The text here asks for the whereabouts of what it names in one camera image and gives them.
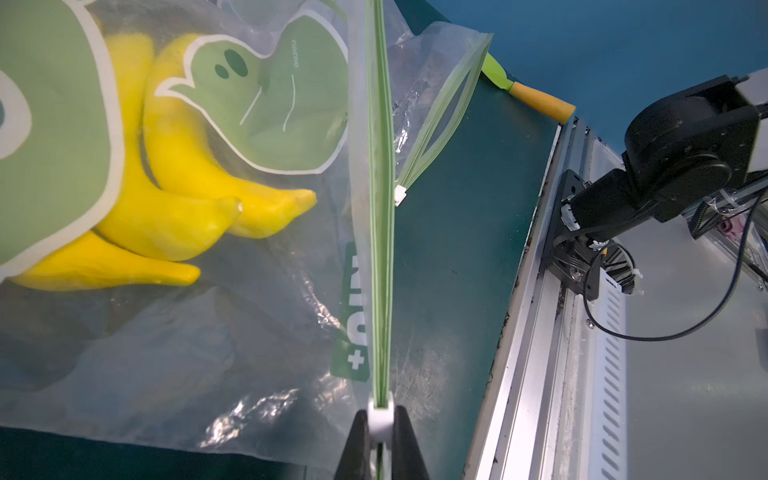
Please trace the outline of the clear zip-top bag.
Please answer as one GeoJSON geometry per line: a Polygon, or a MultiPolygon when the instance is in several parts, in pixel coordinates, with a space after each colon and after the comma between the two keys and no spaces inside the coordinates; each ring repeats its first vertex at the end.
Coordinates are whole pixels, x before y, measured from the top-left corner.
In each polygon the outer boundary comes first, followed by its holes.
{"type": "Polygon", "coordinates": [[[456,132],[472,99],[492,35],[437,21],[387,47],[395,180],[407,191],[456,132]]]}

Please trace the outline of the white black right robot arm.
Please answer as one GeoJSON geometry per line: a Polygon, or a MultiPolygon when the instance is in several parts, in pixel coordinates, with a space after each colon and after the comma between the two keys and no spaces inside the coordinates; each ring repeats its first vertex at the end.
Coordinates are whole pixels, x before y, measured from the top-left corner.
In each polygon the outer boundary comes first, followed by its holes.
{"type": "Polygon", "coordinates": [[[720,76],[646,107],[627,128],[622,161],[583,190],[568,191],[555,245],[601,245],[766,173],[766,70],[720,76]]]}

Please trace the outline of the aluminium front rail bed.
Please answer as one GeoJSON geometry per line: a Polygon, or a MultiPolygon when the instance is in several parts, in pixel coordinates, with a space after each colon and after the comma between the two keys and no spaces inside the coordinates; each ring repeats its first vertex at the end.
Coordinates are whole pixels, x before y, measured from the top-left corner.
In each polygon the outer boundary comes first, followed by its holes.
{"type": "Polygon", "coordinates": [[[767,475],[767,212],[753,189],[624,235],[640,269],[625,295],[600,273],[585,302],[543,268],[567,170],[618,155],[578,119],[557,129],[491,370],[466,479],[763,479],[767,475]]]}

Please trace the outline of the green printed zip-top bag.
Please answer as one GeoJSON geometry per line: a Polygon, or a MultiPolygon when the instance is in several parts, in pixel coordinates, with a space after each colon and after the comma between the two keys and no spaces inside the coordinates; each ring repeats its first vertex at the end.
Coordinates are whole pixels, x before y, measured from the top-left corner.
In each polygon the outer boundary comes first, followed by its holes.
{"type": "Polygon", "coordinates": [[[381,1],[1,5],[1,423],[239,453],[335,473],[390,386],[393,114],[381,1]],[[202,117],[230,175],[317,203],[264,239],[224,234],[188,286],[11,282],[113,209],[125,164],[108,37],[182,35],[150,89],[202,117]]]}

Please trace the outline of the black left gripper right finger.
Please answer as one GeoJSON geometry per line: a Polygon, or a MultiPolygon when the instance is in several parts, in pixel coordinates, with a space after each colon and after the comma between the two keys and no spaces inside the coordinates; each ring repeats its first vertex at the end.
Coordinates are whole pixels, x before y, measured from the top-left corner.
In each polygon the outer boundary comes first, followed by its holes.
{"type": "Polygon", "coordinates": [[[401,405],[394,409],[391,455],[393,480],[430,479],[408,411],[401,405]]]}

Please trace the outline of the white zip slider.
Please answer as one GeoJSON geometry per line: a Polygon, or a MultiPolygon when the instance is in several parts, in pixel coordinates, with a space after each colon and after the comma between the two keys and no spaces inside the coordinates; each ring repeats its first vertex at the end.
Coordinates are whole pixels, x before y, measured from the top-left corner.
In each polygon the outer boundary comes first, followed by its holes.
{"type": "Polygon", "coordinates": [[[407,196],[407,189],[402,185],[396,185],[394,188],[394,203],[399,206],[407,196]]]}

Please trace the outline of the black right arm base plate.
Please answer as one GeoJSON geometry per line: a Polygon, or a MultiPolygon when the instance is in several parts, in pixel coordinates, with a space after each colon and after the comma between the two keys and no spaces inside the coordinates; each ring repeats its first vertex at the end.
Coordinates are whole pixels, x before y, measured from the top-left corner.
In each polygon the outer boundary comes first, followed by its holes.
{"type": "Polygon", "coordinates": [[[599,296],[601,274],[597,268],[590,273],[588,270],[597,252],[589,248],[585,234],[575,234],[579,226],[563,220],[563,208],[568,200],[584,189],[582,178],[573,170],[567,169],[561,175],[542,254],[542,269],[552,273],[567,289],[594,301],[599,296]]]}

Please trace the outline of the white slider green bag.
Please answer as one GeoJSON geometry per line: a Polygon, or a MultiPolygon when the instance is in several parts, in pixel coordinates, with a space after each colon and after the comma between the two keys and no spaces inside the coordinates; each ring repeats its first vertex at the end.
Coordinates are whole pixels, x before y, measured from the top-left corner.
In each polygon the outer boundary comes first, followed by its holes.
{"type": "Polygon", "coordinates": [[[375,398],[371,396],[366,407],[368,432],[374,446],[384,445],[392,448],[393,430],[395,423],[395,402],[389,391],[383,407],[377,407],[375,398]]]}

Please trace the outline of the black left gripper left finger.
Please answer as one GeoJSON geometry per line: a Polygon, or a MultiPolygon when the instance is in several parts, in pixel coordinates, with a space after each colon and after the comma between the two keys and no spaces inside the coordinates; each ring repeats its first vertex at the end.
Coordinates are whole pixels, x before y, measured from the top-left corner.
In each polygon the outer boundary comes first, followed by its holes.
{"type": "Polygon", "coordinates": [[[353,419],[333,479],[371,480],[371,452],[372,438],[369,430],[368,412],[359,410],[353,419]]]}

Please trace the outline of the yellow banana bunch left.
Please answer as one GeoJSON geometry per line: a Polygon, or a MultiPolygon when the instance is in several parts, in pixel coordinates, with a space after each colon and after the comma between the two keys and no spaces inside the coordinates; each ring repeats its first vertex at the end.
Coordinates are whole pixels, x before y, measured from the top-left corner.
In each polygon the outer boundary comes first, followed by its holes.
{"type": "Polygon", "coordinates": [[[317,203],[311,190],[280,190],[236,178],[216,161],[201,115],[150,89],[181,70],[195,35],[162,52],[142,33],[107,38],[121,105],[125,164],[113,209],[70,244],[11,282],[69,292],[149,284],[188,286],[200,276],[190,259],[224,234],[264,239],[317,203]]]}

